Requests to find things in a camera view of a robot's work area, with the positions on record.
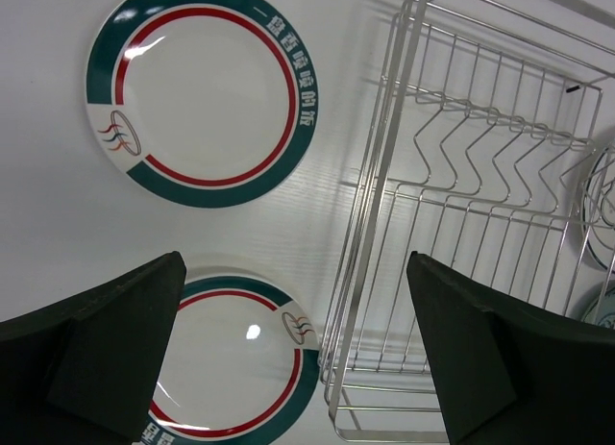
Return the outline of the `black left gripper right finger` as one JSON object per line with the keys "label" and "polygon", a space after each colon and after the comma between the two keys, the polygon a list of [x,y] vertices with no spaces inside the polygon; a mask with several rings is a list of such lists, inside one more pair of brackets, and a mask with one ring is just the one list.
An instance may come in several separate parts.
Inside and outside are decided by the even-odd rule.
{"label": "black left gripper right finger", "polygon": [[418,252],[406,276],[450,443],[613,443],[613,331]]}

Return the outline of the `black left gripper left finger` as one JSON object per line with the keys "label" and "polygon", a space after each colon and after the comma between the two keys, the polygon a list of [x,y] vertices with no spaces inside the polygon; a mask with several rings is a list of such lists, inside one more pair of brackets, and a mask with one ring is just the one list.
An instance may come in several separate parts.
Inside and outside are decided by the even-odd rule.
{"label": "black left gripper left finger", "polygon": [[170,252],[2,322],[2,443],[138,442],[185,276]]}

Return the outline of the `green blue patterned plate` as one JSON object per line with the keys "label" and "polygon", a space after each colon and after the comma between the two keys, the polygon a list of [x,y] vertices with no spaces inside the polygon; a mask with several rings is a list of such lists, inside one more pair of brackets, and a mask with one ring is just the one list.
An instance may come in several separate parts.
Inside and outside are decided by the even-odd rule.
{"label": "green blue patterned plate", "polygon": [[608,283],[604,295],[602,292],[602,284],[598,284],[589,291],[589,301],[580,314],[580,320],[584,323],[614,329],[614,281]]}

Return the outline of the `white grey patterned plate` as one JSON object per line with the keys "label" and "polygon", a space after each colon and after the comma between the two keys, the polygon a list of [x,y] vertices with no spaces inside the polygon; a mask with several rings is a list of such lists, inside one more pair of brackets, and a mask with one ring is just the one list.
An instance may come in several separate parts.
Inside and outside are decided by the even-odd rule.
{"label": "white grey patterned plate", "polygon": [[614,148],[598,154],[581,189],[582,238],[597,266],[614,273]]}

